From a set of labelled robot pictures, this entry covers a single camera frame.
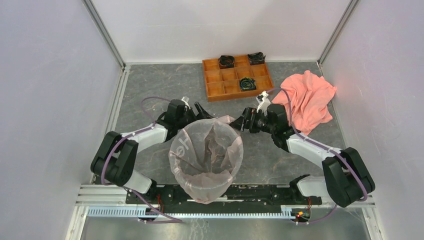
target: plastic bag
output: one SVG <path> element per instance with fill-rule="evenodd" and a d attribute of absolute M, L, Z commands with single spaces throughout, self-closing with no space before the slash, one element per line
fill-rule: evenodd
<path fill-rule="evenodd" d="M 229 116 L 197 120 L 172 142 L 169 163 L 176 181 L 196 202 L 209 204 L 233 182 L 242 165 L 243 143 Z"/>

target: gray floor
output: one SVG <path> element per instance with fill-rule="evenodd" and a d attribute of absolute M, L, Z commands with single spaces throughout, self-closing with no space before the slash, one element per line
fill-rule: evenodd
<path fill-rule="evenodd" d="M 268 69 L 274 86 L 292 74 L 302 74 L 306 70 L 320 75 L 315 62 L 271 62 Z M 117 132 L 129 132 L 150 124 L 151 120 L 143 114 L 140 102 L 149 96 L 167 99 L 190 98 L 190 103 L 199 101 L 210 114 L 216 117 L 230 115 L 237 118 L 245 107 L 255 107 L 254 98 L 208 102 L 201 64 L 154 64 L 133 65 L 126 84 L 119 117 Z M 167 102 L 150 100 L 146 109 L 157 118 L 166 110 Z M 328 105 L 334 116 L 331 103 Z M 300 156 L 286 153 L 277 148 L 266 133 L 249 134 L 243 132 L 244 158 L 235 182 L 237 184 L 287 184 L 303 174 L 321 176 L 322 170 Z M 309 137 L 324 144 L 343 148 L 342 135 L 336 119 L 320 124 Z M 139 154 L 135 169 L 158 184 L 177 184 L 170 170 L 168 152 L 171 142 L 162 143 Z"/>

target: wooden tray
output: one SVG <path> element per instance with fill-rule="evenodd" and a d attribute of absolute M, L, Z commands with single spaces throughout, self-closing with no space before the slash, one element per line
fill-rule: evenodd
<path fill-rule="evenodd" d="M 202 61 L 208 102 L 254 97 L 274 88 L 266 63 L 250 65 L 247 55 L 234 58 L 235 67 L 226 69 L 220 69 L 218 58 Z M 239 81 L 244 77 L 256 81 L 256 90 L 240 90 Z"/>

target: white wall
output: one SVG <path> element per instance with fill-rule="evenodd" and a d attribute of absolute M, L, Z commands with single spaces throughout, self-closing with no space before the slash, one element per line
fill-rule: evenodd
<path fill-rule="evenodd" d="M 80 0 L 1 1 L 0 33 L 0 239 L 64 239 L 120 67 Z"/>
<path fill-rule="evenodd" d="M 126 62 L 317 60 L 349 0 L 93 0 Z"/>
<path fill-rule="evenodd" d="M 323 65 L 347 144 L 376 185 L 387 239 L 422 239 L 424 2 L 360 1 Z"/>

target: pink towel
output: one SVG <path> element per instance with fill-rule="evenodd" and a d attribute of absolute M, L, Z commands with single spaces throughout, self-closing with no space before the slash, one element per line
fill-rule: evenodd
<path fill-rule="evenodd" d="M 304 74 L 293 74 L 286 78 L 281 88 L 285 89 L 290 97 L 296 129 L 305 135 L 308 135 L 318 124 L 327 123 L 333 119 L 327 104 L 333 98 L 337 88 L 328 83 L 323 76 L 318 77 L 307 70 Z M 290 121 L 286 94 L 281 91 L 272 102 L 284 105 Z"/>

